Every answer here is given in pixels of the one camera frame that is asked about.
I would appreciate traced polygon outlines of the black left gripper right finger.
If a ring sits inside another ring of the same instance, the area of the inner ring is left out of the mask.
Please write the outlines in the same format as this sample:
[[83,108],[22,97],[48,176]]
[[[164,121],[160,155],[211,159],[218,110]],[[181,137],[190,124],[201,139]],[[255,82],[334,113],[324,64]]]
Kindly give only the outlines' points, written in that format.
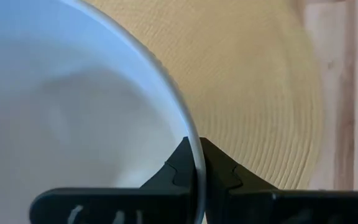
[[358,191],[280,190],[206,138],[208,224],[358,224]]

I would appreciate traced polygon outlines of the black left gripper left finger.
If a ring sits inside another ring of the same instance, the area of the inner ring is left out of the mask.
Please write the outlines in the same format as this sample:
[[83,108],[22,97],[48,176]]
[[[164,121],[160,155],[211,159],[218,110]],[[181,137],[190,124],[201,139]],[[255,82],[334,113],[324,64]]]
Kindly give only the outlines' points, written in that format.
[[194,224],[195,165],[183,138],[139,188],[64,187],[37,196],[31,224]]

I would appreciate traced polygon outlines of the white ribbed ceramic bowl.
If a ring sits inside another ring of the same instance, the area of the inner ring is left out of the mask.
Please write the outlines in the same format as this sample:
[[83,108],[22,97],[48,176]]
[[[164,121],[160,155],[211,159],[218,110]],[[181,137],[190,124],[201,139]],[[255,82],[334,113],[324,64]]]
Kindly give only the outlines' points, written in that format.
[[155,56],[82,0],[0,0],[0,224],[51,189],[139,188],[183,138],[201,224],[200,139]]

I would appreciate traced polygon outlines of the round woven straw placemat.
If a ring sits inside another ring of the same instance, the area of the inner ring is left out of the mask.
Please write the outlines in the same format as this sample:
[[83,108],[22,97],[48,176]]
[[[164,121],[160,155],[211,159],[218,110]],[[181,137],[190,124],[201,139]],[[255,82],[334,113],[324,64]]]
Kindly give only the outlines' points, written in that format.
[[322,84],[293,0],[86,1],[164,64],[201,136],[281,189],[307,188]]

